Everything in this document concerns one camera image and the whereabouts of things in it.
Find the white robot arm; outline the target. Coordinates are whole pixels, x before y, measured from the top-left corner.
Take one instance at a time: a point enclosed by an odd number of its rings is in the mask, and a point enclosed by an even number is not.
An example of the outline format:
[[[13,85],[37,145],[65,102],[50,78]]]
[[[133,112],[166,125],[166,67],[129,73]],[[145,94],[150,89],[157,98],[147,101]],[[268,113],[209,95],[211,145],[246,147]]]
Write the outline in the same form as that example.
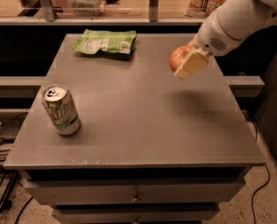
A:
[[[277,25],[277,0],[227,0],[209,15],[197,34],[170,56],[175,76],[185,79],[212,56],[224,56],[253,33]]]

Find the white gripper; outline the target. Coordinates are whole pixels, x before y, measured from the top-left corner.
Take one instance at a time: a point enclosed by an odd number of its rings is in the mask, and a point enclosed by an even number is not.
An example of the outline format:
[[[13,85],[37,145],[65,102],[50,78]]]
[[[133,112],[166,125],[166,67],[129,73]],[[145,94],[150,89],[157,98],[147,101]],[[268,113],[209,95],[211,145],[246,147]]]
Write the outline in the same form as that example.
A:
[[[214,11],[201,25],[188,45],[193,48],[174,74],[186,79],[209,63],[210,54],[224,56],[242,43],[242,16]]]

